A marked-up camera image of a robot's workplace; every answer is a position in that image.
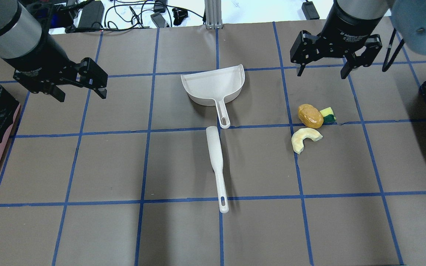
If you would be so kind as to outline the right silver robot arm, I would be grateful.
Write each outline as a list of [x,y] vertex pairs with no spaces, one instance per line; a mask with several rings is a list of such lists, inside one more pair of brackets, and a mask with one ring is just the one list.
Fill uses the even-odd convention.
[[323,58],[344,58],[342,79],[359,67],[369,67],[383,48],[374,29],[390,12],[392,36],[382,71],[387,71],[404,45],[426,56],[426,0],[335,0],[318,35],[302,30],[290,50],[297,76]]

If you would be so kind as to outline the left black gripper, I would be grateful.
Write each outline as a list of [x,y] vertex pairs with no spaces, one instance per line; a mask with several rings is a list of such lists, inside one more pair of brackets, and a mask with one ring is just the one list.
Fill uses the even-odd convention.
[[73,85],[107,97],[108,74],[89,57],[76,64],[51,36],[42,36],[34,49],[12,59],[14,79],[30,93],[50,95],[59,102],[65,93],[58,85]]

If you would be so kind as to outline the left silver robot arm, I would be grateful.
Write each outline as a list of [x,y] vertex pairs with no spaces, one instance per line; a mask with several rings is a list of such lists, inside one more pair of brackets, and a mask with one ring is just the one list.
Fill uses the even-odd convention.
[[73,85],[107,97],[108,74],[92,58],[70,60],[49,34],[54,17],[86,4],[42,2],[40,7],[36,3],[25,7],[18,0],[0,0],[0,58],[14,68],[13,78],[29,92],[63,102],[65,93],[59,85]]

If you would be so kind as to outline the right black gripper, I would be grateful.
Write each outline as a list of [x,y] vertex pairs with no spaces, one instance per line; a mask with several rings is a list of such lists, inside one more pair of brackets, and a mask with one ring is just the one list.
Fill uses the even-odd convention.
[[[382,49],[380,35],[372,35],[382,17],[383,2],[334,2],[318,35],[301,30],[294,41],[290,61],[296,66],[297,76],[302,76],[307,64],[324,57],[345,56],[342,79],[353,69],[369,67]],[[362,47],[365,50],[356,55]]]

